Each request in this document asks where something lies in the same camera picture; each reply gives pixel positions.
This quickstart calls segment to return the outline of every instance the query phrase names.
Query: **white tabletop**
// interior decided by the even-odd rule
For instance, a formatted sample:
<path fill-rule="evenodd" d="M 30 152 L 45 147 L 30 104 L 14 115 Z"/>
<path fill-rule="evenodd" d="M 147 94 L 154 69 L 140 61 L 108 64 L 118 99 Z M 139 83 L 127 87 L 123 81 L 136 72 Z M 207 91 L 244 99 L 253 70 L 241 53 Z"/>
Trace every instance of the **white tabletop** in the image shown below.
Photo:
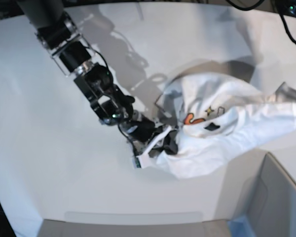
<path fill-rule="evenodd" d="M 148 116 L 165 85 L 183 72 L 230 74 L 266 93 L 284 81 L 296 88 L 296 46 L 276 14 L 161 2 L 67 11 L 105 56 L 116 83 Z M 296 37 L 296 19 L 288 23 Z M 263 148 L 295 145 L 296 132 Z M 155 169 L 133 170 L 130 156 L 125 138 L 116 127 L 100 125 L 27 18 L 0 21 L 0 201 L 13 228 L 34 236 L 42 219 L 102 224 L 230 219 L 245 206 L 263 153 L 251 152 L 185 181 Z"/>

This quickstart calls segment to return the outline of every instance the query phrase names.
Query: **crumpled fabric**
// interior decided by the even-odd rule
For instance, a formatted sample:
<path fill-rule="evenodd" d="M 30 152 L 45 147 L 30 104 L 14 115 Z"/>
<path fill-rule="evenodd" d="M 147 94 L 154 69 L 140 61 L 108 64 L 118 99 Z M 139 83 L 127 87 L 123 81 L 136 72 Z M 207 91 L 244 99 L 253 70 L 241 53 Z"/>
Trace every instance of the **crumpled fabric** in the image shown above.
<path fill-rule="evenodd" d="M 177 155 L 162 152 L 149 164 L 179 179 L 208 175 L 296 130 L 296 90 L 286 83 L 264 95 L 231 76 L 194 74 L 177 80 L 157 104 L 164 110 L 164 120 L 175 118 L 180 127 L 179 151 Z"/>

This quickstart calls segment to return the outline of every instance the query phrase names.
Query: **orange print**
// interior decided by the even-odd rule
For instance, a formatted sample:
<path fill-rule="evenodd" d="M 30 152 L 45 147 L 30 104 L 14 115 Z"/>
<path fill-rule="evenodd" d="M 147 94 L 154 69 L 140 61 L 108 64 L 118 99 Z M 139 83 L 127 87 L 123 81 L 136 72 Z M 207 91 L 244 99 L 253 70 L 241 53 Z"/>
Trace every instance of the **orange print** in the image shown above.
<path fill-rule="evenodd" d="M 184 119 L 184 124 L 185 125 L 192 125 L 192 124 L 197 124 L 197 123 L 206 121 L 204 118 L 197 118 L 195 120 L 193 120 L 193 118 L 194 118 L 194 114 L 193 113 L 189 113 L 186 116 L 186 118 Z"/>

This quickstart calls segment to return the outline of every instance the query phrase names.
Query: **white table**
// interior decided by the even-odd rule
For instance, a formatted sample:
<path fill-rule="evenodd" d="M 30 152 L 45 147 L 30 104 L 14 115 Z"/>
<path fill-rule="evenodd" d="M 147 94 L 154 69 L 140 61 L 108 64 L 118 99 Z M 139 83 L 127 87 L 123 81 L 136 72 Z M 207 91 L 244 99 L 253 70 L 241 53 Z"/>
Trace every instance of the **white table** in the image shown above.
<path fill-rule="evenodd" d="M 231 74 L 266 93 L 283 81 L 296 88 L 296 46 L 276 14 L 161 2 L 67 11 L 148 116 L 165 85 L 186 71 Z M 296 36 L 296 19 L 288 23 Z M 146 67 L 130 60 L 131 47 Z M 133 170 L 125 139 L 116 127 L 99 124 L 72 80 L 26 17 L 0 21 L 0 201 L 16 231 L 35 236 L 42 219 L 167 224 L 243 211 L 264 152 L 180 182 L 155 169 Z M 296 132 L 263 148 L 276 154 L 292 146 Z"/>

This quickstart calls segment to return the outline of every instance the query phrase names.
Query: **printed graphic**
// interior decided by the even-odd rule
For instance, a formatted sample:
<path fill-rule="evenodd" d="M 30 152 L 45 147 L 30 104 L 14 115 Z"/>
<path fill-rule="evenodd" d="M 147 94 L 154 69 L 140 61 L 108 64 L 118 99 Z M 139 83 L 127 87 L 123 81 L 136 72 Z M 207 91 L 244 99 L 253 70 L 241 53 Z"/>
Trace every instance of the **printed graphic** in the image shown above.
<path fill-rule="evenodd" d="M 204 122 L 206 121 L 204 118 L 197 118 L 195 120 L 194 119 L 194 114 L 193 113 L 189 113 L 186 118 L 184 119 L 184 124 L 185 125 L 192 125 L 192 124 L 197 124 L 200 122 Z"/>
<path fill-rule="evenodd" d="M 224 107 L 219 107 L 217 110 L 217 116 L 222 116 L 225 113 L 225 108 Z"/>
<path fill-rule="evenodd" d="M 212 109 L 212 106 L 210 106 L 207 110 L 205 110 L 207 113 L 207 116 L 209 116 L 212 112 L 215 112 L 215 110 Z"/>
<path fill-rule="evenodd" d="M 220 126 L 219 125 L 216 125 L 214 124 L 213 122 L 211 122 L 207 127 L 205 127 L 206 130 L 209 130 L 209 131 L 215 131 L 217 129 L 219 129 Z"/>

